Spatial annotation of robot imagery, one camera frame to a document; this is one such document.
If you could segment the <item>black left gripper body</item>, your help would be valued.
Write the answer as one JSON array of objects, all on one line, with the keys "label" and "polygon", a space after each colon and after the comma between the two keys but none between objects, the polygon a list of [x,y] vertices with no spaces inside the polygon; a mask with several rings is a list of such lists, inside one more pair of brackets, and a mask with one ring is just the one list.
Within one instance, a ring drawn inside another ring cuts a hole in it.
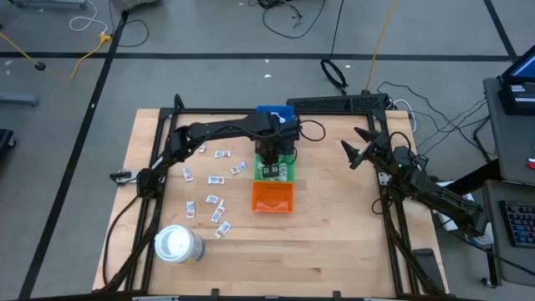
[{"label": "black left gripper body", "polygon": [[255,153],[260,155],[264,165],[275,165],[280,155],[293,150],[293,142],[299,139],[297,120],[281,123],[276,115],[254,113],[250,115],[251,141],[255,142]]}]

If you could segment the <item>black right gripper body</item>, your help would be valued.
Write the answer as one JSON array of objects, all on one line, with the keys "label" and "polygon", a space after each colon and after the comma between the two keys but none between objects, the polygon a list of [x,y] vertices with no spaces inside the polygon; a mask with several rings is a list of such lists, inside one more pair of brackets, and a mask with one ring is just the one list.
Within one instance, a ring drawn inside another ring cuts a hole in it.
[{"label": "black right gripper body", "polygon": [[363,161],[371,162],[380,171],[400,171],[401,164],[395,159],[390,145],[390,137],[385,132],[378,132],[378,137],[360,152]]}]

